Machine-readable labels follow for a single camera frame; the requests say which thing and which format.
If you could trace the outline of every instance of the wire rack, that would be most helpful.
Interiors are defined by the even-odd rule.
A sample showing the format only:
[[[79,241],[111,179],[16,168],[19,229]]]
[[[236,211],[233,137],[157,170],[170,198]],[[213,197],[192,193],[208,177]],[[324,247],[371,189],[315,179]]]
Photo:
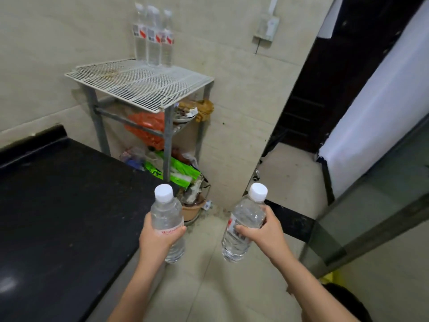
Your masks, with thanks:
[[[65,75],[153,113],[214,80],[178,66],[152,68],[135,59],[77,66]]]

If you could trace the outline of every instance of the hand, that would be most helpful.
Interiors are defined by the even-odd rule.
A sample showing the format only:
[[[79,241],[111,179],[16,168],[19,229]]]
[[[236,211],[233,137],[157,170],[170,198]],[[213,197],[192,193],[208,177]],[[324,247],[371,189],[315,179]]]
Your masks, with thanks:
[[[261,205],[266,214],[266,223],[261,228],[249,228],[242,225],[236,226],[236,230],[254,241],[261,251],[278,268],[284,260],[293,260],[292,251],[283,236],[283,229],[274,212],[268,205]]]
[[[167,257],[170,247],[176,243],[186,232],[182,226],[168,235],[159,234],[152,227],[152,215],[146,214],[145,224],[140,234],[140,261],[139,265],[158,271],[159,267]]]

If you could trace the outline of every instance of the clear plastic bottle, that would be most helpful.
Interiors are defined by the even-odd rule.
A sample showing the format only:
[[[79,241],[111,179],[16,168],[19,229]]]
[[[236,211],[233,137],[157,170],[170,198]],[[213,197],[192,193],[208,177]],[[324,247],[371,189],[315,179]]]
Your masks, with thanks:
[[[161,59],[161,43],[162,43],[162,24],[160,11],[149,5],[148,21],[150,26],[147,28],[147,64],[157,67]]]
[[[173,195],[168,184],[155,188],[155,203],[151,207],[152,227],[160,233],[169,234],[183,226],[182,204]],[[167,263],[176,263],[185,253],[185,240],[180,238],[173,244],[165,259]]]
[[[138,61],[146,61],[146,23],[147,11],[142,4],[136,3],[132,33],[134,35],[134,56]]]
[[[268,190],[261,183],[250,186],[249,194],[245,195],[234,207],[229,218],[227,229],[222,239],[223,258],[229,262],[237,262],[243,258],[250,247],[250,239],[235,230],[235,226],[244,225],[260,228],[265,220],[265,212],[260,208]]]
[[[174,35],[172,31],[172,12],[164,10],[164,31],[161,45],[161,65],[170,67],[173,65]]]

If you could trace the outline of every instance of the electrical outlet box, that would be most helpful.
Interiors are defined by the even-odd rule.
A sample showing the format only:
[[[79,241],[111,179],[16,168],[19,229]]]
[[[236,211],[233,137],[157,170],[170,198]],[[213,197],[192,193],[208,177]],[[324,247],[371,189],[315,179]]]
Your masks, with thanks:
[[[261,14],[259,17],[259,26],[254,36],[272,42],[279,22],[279,17],[268,13]]]

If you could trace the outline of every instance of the red plastic bag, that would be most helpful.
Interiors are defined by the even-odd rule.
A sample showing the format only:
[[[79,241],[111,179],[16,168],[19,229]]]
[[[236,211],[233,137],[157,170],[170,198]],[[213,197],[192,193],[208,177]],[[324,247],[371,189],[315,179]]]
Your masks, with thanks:
[[[163,112],[156,114],[148,112],[136,113],[131,114],[128,118],[131,121],[136,122],[138,125],[164,132],[165,116]],[[152,146],[156,150],[164,149],[164,139],[162,137],[155,136],[149,132],[136,129],[135,127],[130,127],[128,125],[125,125],[125,128],[138,136],[147,146]]]

